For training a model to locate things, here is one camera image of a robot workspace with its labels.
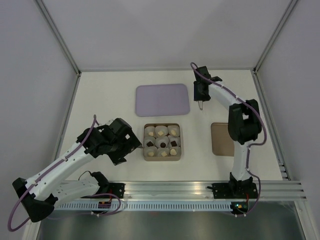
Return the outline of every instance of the workbench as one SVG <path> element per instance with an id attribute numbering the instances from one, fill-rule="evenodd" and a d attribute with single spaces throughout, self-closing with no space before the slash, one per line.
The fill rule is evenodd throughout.
<path id="1" fill-rule="evenodd" d="M 259 102 L 249 70 L 210 70 L 223 84 L 242 99 Z M 110 181 L 225 181 L 233 166 L 233 157 L 216 156 L 212 152 L 212 123 L 227 123 L 228 111 L 214 98 L 204 102 L 203 111 L 193 101 L 195 76 L 191 70 L 170 71 L 109 71 L 83 72 L 79 80 L 72 110 L 63 138 L 64 153 L 89 128 L 96 114 L 100 124 L 122 118 L 132 126 L 142 142 L 143 129 L 149 123 L 178 123 L 182 131 L 183 153 L 179 161 L 145 161 L 142 149 L 125 158 L 127 162 L 114 166 L 107 155 L 87 163 L 67 180 L 77 180 L 85 171 L 102 172 Z M 138 117 L 135 113 L 136 88 L 140 85 L 184 84 L 188 89 L 190 112 L 186 115 Z M 260 114 L 265 121 L 262 108 Z M 259 134 L 258 142 L 263 139 Z M 282 180 L 271 139 L 264 146 L 252 147 L 250 170 L 261 180 Z"/>

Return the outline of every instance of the white chocolate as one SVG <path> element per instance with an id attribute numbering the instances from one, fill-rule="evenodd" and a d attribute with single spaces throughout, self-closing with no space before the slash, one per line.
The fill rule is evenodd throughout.
<path id="1" fill-rule="evenodd" d="M 173 148 L 173 149 L 170 150 L 170 154 L 172 156 L 176 156 L 177 155 L 177 151 Z"/>

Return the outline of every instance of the white wall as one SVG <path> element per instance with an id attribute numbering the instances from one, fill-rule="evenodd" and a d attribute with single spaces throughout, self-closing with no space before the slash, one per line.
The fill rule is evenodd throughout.
<path id="1" fill-rule="evenodd" d="M 259 77 L 285 162 L 301 180 L 320 226 L 320 1 L 301 0 L 267 56 Z"/>
<path id="2" fill-rule="evenodd" d="M 290 0 L 44 0 L 81 70 L 253 68 Z"/>
<path id="3" fill-rule="evenodd" d="M 12 182 L 52 160 L 76 75 L 33 0 L 2 0 L 0 32 L 0 238 L 17 240 Z M 13 226 L 26 217 L 21 207 Z"/>

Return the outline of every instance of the robotic arm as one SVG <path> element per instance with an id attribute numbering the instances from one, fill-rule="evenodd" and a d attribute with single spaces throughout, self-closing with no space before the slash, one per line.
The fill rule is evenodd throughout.
<path id="1" fill-rule="evenodd" d="M 255 99 L 240 100 L 231 90 L 225 88 L 222 79 L 211 77 L 206 66 L 193 69 L 196 81 L 194 85 L 194 101 L 206 102 L 214 97 L 228 111 L 228 133 L 234 141 L 234 162 L 230 173 L 229 183 L 215 183 L 210 187 L 214 190 L 215 198 L 257 198 L 257 187 L 247 170 L 248 151 L 250 145 L 258 138 L 262 125 L 255 113 L 248 108 L 251 106 L 259 114 L 259 105 Z"/>
<path id="2" fill-rule="evenodd" d="M 48 217 L 55 207 L 75 199 L 110 191 L 110 183 L 101 172 L 72 183 L 62 184 L 74 171 L 100 155 L 107 154 L 114 165 L 142 145 L 131 126 L 121 118 L 110 125 L 86 129 L 72 147 L 36 175 L 16 179 L 12 185 L 32 222 Z"/>

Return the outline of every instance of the lavender tray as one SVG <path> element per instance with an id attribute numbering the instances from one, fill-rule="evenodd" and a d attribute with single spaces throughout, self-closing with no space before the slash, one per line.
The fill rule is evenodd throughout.
<path id="1" fill-rule="evenodd" d="M 189 95 L 184 84 L 141 85 L 135 92 L 135 113 L 139 117 L 186 115 Z"/>

